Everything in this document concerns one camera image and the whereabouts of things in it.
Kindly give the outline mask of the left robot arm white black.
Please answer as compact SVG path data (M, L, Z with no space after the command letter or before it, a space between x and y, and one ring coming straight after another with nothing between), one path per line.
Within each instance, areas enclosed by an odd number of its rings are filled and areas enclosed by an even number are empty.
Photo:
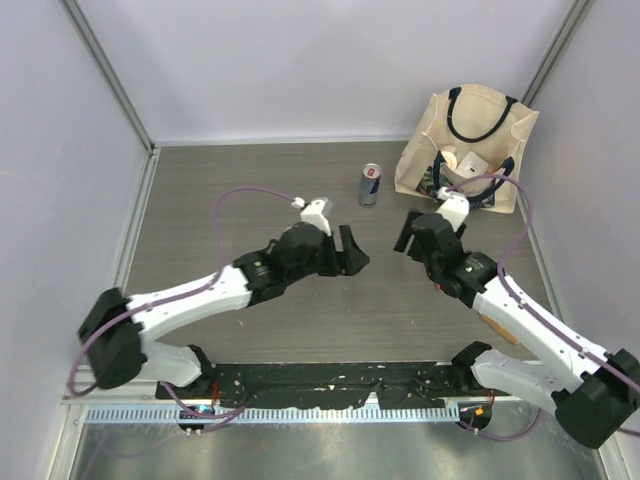
M369 262L349 226L340 226L335 236L298 222L210 276L130 297L118 288L106 290L78 330L94 385L111 390L142 379L166 383L186 398L203 398L216 380L213 363L195 345L174 347L160 337L278 298L309 276L355 276Z

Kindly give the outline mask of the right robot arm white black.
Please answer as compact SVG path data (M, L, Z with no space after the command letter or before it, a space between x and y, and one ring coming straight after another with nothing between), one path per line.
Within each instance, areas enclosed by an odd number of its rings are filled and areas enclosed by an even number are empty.
M394 249L422 263L444 294L505 328L539 362L519 361L474 342L454 359L453 386L465 395L484 387L516 396L552 414L582 446L600 448L639 409L638 359L576 333L489 256L465 251L464 228L439 212L412 210Z

